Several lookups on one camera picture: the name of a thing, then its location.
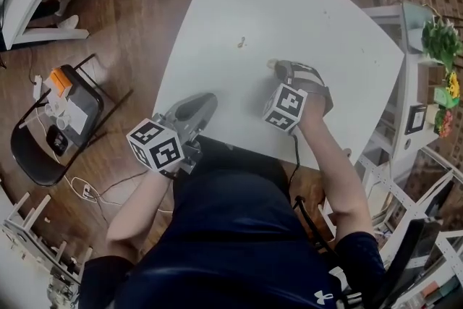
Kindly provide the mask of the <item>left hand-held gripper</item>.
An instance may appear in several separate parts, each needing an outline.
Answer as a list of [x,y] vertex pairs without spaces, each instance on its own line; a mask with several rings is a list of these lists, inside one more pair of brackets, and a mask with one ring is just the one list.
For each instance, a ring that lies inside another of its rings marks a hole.
[[167,174],[178,165],[188,174],[202,158],[197,136],[215,110],[213,93],[198,93],[174,104],[165,114],[144,119],[127,134],[135,158],[154,172]]

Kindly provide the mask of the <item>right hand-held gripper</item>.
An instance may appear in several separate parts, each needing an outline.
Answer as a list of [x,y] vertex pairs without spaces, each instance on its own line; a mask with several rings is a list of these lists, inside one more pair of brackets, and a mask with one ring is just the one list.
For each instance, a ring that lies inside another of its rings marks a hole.
[[269,61],[279,86],[268,99],[263,110],[263,121],[290,133],[300,122],[307,96],[315,94],[325,99],[324,112],[332,110],[329,87],[319,72],[299,62]]

